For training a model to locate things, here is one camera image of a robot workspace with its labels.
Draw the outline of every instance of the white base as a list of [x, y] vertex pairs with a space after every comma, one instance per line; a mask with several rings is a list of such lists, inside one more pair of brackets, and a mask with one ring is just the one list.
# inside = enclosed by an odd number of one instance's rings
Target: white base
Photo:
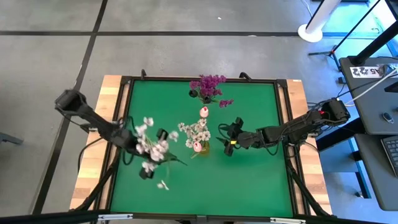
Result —
[[316, 31], [316, 32], [314, 32], [314, 33], [312, 33], [312, 34], [308, 34], [308, 33], [305, 31], [305, 28], [306, 28], [306, 27], [307, 27], [307, 25], [304, 24], [304, 25], [301, 25], [301, 26], [298, 28], [298, 35], [299, 35], [303, 40], [306, 40], [306, 41], [311, 42], [311, 43], [319, 42], [319, 41], [322, 40], [322, 37], [323, 37], [322, 30]]

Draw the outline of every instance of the black floor line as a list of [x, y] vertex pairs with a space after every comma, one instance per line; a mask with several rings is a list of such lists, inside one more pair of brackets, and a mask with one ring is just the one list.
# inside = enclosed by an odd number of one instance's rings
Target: black floor line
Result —
[[[95, 43], [95, 39], [96, 39], [96, 33], [98, 32], [98, 29], [100, 28], [101, 21], [104, 16], [104, 12], [105, 12], [107, 3], [108, 3], [108, 0], [103, 0], [103, 2], [101, 4], [101, 8], [99, 10], [98, 17], [95, 22], [93, 32], [91, 33], [91, 37], [88, 42], [85, 56], [83, 57], [83, 61], [81, 62], [81, 67], [80, 67], [79, 74], [76, 78], [75, 86], [73, 87], [74, 90], [80, 90], [81, 84], [83, 83], [83, 79], [84, 79], [84, 76], [86, 73], [88, 62], [90, 61], [91, 53], [93, 52], [93, 47], [94, 47], [94, 43]], [[69, 120], [67, 120], [65, 118], [62, 119], [58, 135], [54, 139], [51, 159], [50, 159], [49, 165], [47, 167], [47, 170], [45, 171], [44, 179], [43, 179], [43, 182], [41, 183], [39, 194], [37, 195], [37, 200], [35, 202], [35, 205], [34, 205], [34, 208], [32, 211], [33, 215], [41, 214], [43, 211], [45, 199], [47, 198], [47, 194], [48, 194], [50, 186], [51, 186], [51, 181], [53, 179], [55, 169], [57, 168], [57, 163], [58, 163], [59, 157], [61, 155], [63, 143], [65, 142], [65, 138], [67, 136], [69, 123], [70, 123]]]
[[257, 36], [298, 37], [297, 32], [239, 32], [239, 31], [99, 31], [98, 36]]
[[92, 35], [91, 31], [29, 31], [29, 30], [0, 30], [0, 35], [39, 35], [39, 36], [81, 36]]

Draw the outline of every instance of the white cable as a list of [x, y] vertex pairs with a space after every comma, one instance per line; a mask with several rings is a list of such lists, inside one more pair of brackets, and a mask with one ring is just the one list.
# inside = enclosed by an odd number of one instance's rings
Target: white cable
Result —
[[310, 6], [309, 6], [308, 3], [306, 2], [306, 0], [301, 0], [301, 1], [307, 6], [307, 10], [308, 10], [308, 12], [310, 13], [310, 16], [312, 17], [312, 12], [311, 12]]
[[358, 95], [356, 98], [353, 98], [352, 100], [350, 100], [349, 102], [345, 103], [345, 106], [351, 106], [348, 103], [353, 102], [354, 100], [357, 100], [359, 97], [363, 96], [365, 93], [369, 92], [371, 89], [373, 89], [375, 86], [377, 86], [378, 84], [380, 84], [381, 82], [383, 82], [385, 79], [391, 77], [394, 75], [394, 73], [398, 70], [398, 68], [394, 69], [390, 74], [386, 75], [384, 78], [380, 79], [377, 83], [375, 83], [373, 86], [369, 87], [367, 90], [365, 90], [363, 93], [361, 93], [360, 95]]

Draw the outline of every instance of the pink flower bud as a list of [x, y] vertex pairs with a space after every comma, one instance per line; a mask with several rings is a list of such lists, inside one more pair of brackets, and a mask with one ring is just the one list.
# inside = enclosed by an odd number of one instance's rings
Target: pink flower bud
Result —
[[193, 150], [195, 152], [200, 152], [201, 151], [201, 144], [199, 142], [193, 143]]
[[207, 118], [207, 116], [209, 116], [209, 109], [207, 108], [207, 106], [203, 107], [203, 108], [200, 110], [200, 116], [201, 116], [202, 118]]

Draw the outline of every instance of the white pole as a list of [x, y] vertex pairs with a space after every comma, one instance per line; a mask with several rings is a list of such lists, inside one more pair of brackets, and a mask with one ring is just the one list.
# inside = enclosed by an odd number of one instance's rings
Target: white pole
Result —
[[322, 28], [340, 2], [341, 0], [323, 0], [312, 16], [310, 23], [308, 25], [301, 25], [298, 28], [298, 35], [302, 39], [312, 43], [322, 40]]

